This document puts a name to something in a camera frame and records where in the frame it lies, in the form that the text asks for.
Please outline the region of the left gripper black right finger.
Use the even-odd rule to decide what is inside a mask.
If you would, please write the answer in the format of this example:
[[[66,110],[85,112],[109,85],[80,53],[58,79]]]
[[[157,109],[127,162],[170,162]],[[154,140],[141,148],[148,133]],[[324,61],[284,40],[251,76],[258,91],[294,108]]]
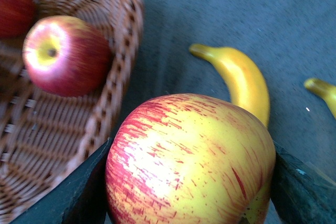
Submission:
[[[271,201],[282,223],[335,223],[335,181],[275,143]]]

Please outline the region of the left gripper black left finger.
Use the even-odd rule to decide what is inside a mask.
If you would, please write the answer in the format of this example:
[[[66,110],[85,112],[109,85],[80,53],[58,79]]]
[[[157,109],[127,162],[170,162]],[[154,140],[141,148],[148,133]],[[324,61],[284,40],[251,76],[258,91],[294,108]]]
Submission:
[[[11,223],[105,223],[104,173],[112,139]]]

